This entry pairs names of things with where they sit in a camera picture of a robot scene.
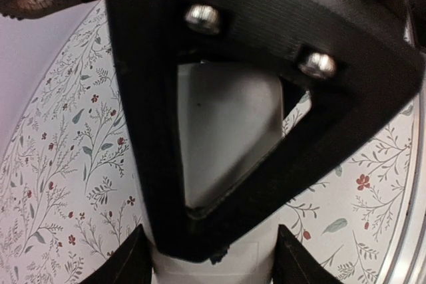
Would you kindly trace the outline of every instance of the floral wallpaper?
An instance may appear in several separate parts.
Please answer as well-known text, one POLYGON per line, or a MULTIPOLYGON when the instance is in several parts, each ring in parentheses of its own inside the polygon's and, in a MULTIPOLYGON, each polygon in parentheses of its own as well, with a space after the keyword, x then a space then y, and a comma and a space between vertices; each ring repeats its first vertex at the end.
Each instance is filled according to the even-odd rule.
MULTIPOLYGON (((305 96, 284 133, 309 105, 305 96)), ((377 279, 405 192, 413 121, 410 104, 280 211, 344 283, 377 279)), ((0 283, 89 276, 141 222, 136 179, 101 2, 47 71, 1 163, 0 283)))

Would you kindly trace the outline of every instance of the red flower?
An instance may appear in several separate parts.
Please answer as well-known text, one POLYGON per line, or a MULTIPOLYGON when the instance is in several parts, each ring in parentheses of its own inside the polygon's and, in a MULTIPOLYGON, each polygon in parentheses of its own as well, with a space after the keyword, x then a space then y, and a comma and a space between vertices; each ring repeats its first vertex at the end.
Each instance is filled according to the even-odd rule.
POLYGON ((364 188, 369 188, 370 187, 370 177, 369 176, 365 176, 364 174, 362 174, 359 179, 357 179, 357 184, 358 184, 358 190, 362 191, 364 190, 364 188))
POLYGON ((130 204, 131 206, 133 206, 134 205, 134 197, 129 196, 128 200, 127 200, 127 204, 130 204))
POLYGON ((308 239, 308 240, 311 239, 311 233, 309 233, 308 231, 305 230, 304 231, 304 238, 308 239))
POLYGON ((75 237, 72 234, 68 236, 68 243, 75 245, 75 237))

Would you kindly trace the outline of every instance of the bolt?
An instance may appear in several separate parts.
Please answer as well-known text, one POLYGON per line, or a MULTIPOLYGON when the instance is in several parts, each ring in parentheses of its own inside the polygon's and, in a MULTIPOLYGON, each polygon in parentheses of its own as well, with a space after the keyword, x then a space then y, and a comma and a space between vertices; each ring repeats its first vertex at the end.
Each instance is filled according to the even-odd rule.
POLYGON ((220 14, 207 5, 192 5, 185 14, 185 21, 193 31, 205 35, 217 35, 220 32, 220 14))
POLYGON ((327 79, 335 75, 337 66, 333 58, 323 53, 311 53, 299 64, 299 69, 312 78, 327 79))

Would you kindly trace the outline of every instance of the green leaf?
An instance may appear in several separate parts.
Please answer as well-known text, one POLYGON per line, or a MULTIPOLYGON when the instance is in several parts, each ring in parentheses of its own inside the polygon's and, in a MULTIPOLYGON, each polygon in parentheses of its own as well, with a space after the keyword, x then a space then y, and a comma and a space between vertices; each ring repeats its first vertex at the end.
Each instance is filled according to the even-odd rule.
POLYGON ((339 231, 340 229, 343 229, 344 227, 347 226, 347 220, 346 219, 337 219, 335 220, 332 224, 330 224, 329 226, 326 227, 326 229, 324 230, 324 233, 335 233, 337 231, 339 231))
POLYGON ((43 236, 41 236, 41 234, 38 231, 34 233, 34 236, 37 238, 37 240, 40 243, 46 244, 45 239, 43 239, 43 236))
POLYGON ((311 98, 311 95, 309 94, 309 92, 305 92, 305 94, 301 97, 299 103, 304 103, 308 101, 310 98, 311 98))
POLYGON ((408 108, 406 108, 403 112, 401 112, 404 116, 410 116, 413 113, 413 105, 410 104, 408 108))
POLYGON ((101 150, 105 151, 106 149, 109 149, 112 145, 112 143, 105 143, 103 146, 101 146, 101 150))
POLYGON ((34 245, 30 245, 29 247, 27 247, 24 251, 25 254, 27 254, 28 252, 30 252, 30 250, 33 248, 34 245))
POLYGON ((33 204, 29 205, 29 213, 31 214, 31 218, 34 218, 34 208, 33 208, 33 204))
POLYGON ((117 119, 116 122, 114 122, 114 124, 112 126, 118 126, 121 122, 122 116, 120 118, 117 119))
POLYGON ((77 113, 77 114, 74 116, 74 118, 73 118, 73 124, 77 124, 77 123, 79 123, 79 121, 80 121, 80 117, 81 117, 81 114, 83 113, 83 111, 84 111, 84 109, 81 109, 81 110, 79 111, 79 113, 77 113))
POLYGON ((83 152, 89 156, 92 156, 92 149, 90 149, 88 146, 83 146, 83 152))
POLYGON ((299 220, 297 219, 295 224, 292 225, 292 229, 294 229, 298 225, 298 223, 299 223, 299 220))
POLYGON ((334 172, 335 172, 335 174, 336 174, 337 176, 341 176, 341 174, 343 173, 343 169, 341 168, 341 166, 337 166, 337 167, 334 169, 334 172))

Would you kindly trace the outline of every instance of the black plastic frame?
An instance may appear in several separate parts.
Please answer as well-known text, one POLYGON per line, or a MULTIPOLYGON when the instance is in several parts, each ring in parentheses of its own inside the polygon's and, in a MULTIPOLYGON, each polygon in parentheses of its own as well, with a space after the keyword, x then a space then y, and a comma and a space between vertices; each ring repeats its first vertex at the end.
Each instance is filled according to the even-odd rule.
POLYGON ((250 231, 345 160, 420 89, 423 59, 404 21, 374 0, 106 0, 114 63, 157 248, 191 262, 250 231), (186 28, 190 4, 225 17, 221 35, 186 28), (185 207, 177 65, 201 48, 261 66, 310 90, 312 108, 213 206, 185 207), (305 50, 339 63, 318 81, 295 66, 305 50))

